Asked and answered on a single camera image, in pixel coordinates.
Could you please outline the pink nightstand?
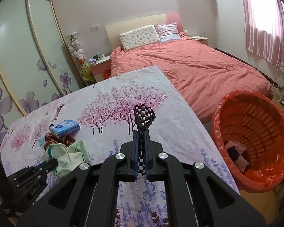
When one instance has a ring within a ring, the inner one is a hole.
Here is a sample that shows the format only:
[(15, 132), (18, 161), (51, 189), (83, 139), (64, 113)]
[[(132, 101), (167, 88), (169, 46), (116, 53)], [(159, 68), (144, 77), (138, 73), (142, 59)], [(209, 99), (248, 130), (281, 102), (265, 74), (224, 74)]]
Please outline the pink nightstand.
[(202, 36), (190, 36), (191, 39), (198, 41), (201, 44), (208, 45), (208, 39)]
[(106, 56), (104, 57), (104, 59), (97, 61), (90, 67), (90, 69), (95, 77), (96, 82), (101, 82), (103, 80), (109, 79), (111, 76), (110, 56)]

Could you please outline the pink trash in basket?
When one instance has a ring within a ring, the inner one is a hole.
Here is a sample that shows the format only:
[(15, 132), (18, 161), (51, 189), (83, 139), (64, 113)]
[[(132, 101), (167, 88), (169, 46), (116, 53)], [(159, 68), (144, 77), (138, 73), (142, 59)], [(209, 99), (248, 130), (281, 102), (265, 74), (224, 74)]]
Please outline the pink trash in basket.
[(234, 165), (236, 165), (241, 172), (244, 172), (246, 167), (249, 165), (249, 162), (242, 156), (242, 154), (247, 150), (247, 146), (241, 144), (237, 140), (231, 140), (225, 144), (225, 149)]

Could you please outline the light green cloth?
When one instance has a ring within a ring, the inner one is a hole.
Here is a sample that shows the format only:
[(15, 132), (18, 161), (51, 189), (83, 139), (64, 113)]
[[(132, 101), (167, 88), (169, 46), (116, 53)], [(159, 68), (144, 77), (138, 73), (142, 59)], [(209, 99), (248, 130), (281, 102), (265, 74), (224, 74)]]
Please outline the light green cloth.
[(45, 157), (46, 161), (50, 159), (58, 161), (53, 173), (60, 178), (68, 175), (81, 163), (91, 163), (90, 154), (82, 140), (75, 141), (68, 147), (64, 144), (50, 144), (45, 151)]

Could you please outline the left pink nightstand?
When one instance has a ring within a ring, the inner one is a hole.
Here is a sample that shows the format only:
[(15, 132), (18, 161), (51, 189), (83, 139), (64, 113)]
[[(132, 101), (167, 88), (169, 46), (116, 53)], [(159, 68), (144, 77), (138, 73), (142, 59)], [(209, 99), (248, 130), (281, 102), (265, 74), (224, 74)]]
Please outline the left pink nightstand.
[(97, 61), (90, 67), (90, 69), (95, 77), (96, 82), (101, 82), (103, 80), (109, 79), (111, 76), (110, 56), (106, 56), (104, 57), (104, 59)]

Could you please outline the pink striped curtain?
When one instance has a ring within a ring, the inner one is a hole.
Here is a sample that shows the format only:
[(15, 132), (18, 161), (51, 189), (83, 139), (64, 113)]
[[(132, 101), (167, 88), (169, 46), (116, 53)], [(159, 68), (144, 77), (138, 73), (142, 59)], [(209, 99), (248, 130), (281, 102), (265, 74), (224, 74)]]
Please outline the pink striped curtain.
[(246, 50), (272, 65), (284, 61), (282, 0), (243, 0)]

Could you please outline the bed with coral duvet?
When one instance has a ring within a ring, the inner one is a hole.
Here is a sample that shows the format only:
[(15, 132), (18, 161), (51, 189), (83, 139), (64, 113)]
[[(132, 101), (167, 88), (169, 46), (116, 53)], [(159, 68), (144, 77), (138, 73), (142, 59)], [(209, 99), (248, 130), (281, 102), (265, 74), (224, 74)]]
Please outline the bed with coral duvet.
[[(172, 23), (177, 24), (179, 40), (124, 51), (120, 34)], [(157, 66), (204, 124), (211, 121), (221, 99), (232, 91), (254, 91), (273, 97), (271, 83), (254, 67), (186, 36), (178, 13), (131, 19), (109, 25), (106, 31), (113, 50), (111, 76)]]

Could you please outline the floral glass wardrobe door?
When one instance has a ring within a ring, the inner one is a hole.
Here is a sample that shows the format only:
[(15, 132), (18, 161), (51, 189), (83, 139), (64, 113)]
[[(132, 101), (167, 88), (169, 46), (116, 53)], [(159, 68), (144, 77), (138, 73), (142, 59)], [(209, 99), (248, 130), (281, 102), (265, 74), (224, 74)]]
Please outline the floral glass wardrobe door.
[(53, 1), (2, 0), (0, 141), (12, 122), (82, 87)]

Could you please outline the black white checkered scrunchie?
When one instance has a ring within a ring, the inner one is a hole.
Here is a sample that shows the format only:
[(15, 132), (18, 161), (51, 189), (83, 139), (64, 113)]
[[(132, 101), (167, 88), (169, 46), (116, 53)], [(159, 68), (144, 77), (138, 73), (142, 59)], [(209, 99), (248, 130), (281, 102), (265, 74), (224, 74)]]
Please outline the black white checkered scrunchie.
[(138, 173), (145, 175), (145, 130), (149, 131), (149, 127), (153, 123), (156, 118), (156, 115), (151, 107), (142, 105), (135, 105), (134, 108), (134, 117), (135, 124), (137, 127), (138, 135), (139, 135), (139, 145), (138, 145), (138, 154), (139, 154), (139, 163), (138, 163)]

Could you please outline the floral cherry tree tablecloth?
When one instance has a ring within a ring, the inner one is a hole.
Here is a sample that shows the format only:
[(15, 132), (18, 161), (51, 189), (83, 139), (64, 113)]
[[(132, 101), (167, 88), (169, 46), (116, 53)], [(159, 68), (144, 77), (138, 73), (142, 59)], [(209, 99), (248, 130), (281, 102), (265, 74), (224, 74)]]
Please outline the floral cherry tree tablecloth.
[(133, 109), (145, 104), (154, 109), (150, 138), (181, 162), (204, 163), (232, 189), (237, 185), (214, 141), (167, 77), (156, 67), (135, 70), (75, 91), (41, 107), (9, 125), (0, 152), (7, 175), (43, 162), (47, 156), (38, 140), (51, 124), (71, 119), (79, 123), (74, 133), (84, 143), (83, 159), (92, 165), (120, 152), (133, 139)]

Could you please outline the striped pink pillow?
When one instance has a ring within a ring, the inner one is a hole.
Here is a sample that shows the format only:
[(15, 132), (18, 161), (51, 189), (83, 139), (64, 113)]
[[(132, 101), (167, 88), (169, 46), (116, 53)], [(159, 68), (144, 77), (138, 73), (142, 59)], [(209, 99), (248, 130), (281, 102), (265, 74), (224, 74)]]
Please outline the striped pink pillow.
[(155, 29), (162, 43), (181, 39), (176, 22), (164, 25), (155, 24)]

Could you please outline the plush toy bouquet stack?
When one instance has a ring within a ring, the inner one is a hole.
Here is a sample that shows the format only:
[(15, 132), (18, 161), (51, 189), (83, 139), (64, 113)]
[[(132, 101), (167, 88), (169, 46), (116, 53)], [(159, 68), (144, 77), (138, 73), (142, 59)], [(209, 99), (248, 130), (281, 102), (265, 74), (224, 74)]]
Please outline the plush toy bouquet stack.
[(89, 62), (86, 59), (84, 50), (81, 47), (79, 40), (77, 40), (76, 32), (68, 36), (69, 44), (68, 49), (75, 63), (77, 71), (86, 86), (96, 83), (95, 77), (90, 70)]

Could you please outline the far pink nightstand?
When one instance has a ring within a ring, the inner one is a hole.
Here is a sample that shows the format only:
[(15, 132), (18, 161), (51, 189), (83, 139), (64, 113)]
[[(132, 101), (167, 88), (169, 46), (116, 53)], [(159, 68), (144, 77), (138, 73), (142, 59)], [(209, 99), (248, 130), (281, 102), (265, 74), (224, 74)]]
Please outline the far pink nightstand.
[(208, 45), (208, 39), (202, 36), (190, 36), (191, 39), (198, 41), (201, 44)]

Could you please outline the blue Vinda tissue pack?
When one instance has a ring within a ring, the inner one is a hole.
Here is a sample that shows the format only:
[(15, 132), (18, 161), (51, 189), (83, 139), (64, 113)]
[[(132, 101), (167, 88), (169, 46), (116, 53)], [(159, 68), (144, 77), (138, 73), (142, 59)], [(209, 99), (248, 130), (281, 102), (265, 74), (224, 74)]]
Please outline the blue Vinda tissue pack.
[(73, 134), (80, 130), (80, 124), (74, 120), (64, 120), (58, 124), (49, 127), (49, 131), (55, 135), (57, 138)]

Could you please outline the brown striped scrunchie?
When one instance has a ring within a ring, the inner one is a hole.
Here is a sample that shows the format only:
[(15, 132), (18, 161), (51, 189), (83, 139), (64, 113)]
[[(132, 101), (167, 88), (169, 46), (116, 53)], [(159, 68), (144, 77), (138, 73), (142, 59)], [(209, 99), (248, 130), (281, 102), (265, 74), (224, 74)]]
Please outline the brown striped scrunchie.
[(63, 144), (65, 147), (69, 147), (75, 141), (75, 138), (70, 134), (58, 138), (54, 134), (48, 132), (45, 134), (44, 150), (46, 151), (51, 144)]

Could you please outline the red mesh trash basket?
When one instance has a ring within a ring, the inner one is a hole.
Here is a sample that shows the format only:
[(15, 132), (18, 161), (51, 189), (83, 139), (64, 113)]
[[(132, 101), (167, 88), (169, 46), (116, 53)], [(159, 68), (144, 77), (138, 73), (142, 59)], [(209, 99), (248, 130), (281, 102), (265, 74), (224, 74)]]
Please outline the red mesh trash basket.
[[(284, 180), (284, 115), (266, 96), (233, 91), (218, 104), (211, 121), (211, 136), (236, 184), (251, 193), (271, 191)], [(249, 162), (241, 172), (226, 143), (245, 145)]]

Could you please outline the white floral pillow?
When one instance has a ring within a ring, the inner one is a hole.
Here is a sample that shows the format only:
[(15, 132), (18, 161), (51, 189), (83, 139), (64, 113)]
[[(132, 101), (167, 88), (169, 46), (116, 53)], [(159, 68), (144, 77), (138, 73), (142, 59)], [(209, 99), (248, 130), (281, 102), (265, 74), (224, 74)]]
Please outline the white floral pillow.
[(154, 25), (148, 25), (122, 33), (119, 35), (119, 39), (125, 52), (160, 42), (160, 37)]

